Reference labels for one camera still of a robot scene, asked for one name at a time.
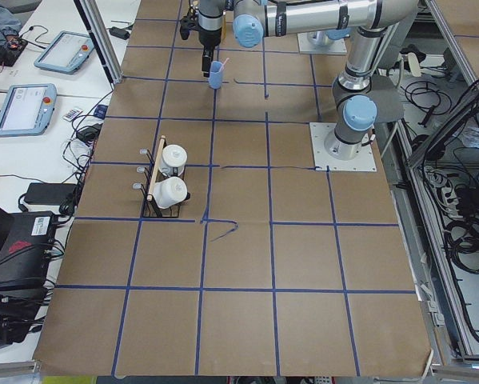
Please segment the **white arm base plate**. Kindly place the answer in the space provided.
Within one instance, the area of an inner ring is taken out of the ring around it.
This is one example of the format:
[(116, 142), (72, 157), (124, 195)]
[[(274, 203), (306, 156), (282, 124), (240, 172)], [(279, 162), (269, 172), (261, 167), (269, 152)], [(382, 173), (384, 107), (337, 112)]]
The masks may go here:
[(376, 172), (368, 135), (357, 144), (345, 144), (335, 135), (335, 123), (311, 122), (314, 167), (320, 171)]

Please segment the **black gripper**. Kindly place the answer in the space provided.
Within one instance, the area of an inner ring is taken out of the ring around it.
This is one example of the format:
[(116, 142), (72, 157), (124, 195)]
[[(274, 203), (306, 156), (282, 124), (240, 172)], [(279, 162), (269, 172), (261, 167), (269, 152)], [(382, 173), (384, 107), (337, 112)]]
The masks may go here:
[(180, 20), (179, 33), (183, 40), (187, 40), (191, 31), (198, 32), (199, 42), (202, 44), (202, 75), (210, 76), (210, 60), (214, 59), (214, 49), (222, 39), (224, 15), (209, 17), (200, 12), (189, 11)]

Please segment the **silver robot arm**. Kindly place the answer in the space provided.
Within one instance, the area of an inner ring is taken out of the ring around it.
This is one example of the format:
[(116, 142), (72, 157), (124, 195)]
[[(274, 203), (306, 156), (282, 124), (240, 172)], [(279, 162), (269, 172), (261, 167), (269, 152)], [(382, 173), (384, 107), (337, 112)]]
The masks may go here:
[(359, 155), (380, 114), (368, 92), (390, 34), (416, 10), (415, 1), (191, 1), (179, 33), (184, 40), (198, 33), (206, 77), (228, 11), (234, 14), (234, 37), (244, 48), (264, 38), (296, 34), (302, 53), (346, 55), (345, 68), (333, 83), (338, 120), (325, 136), (324, 149), (331, 158), (350, 161)]
[(308, 32), (307, 40), (314, 46), (328, 46), (350, 36), (350, 29)]

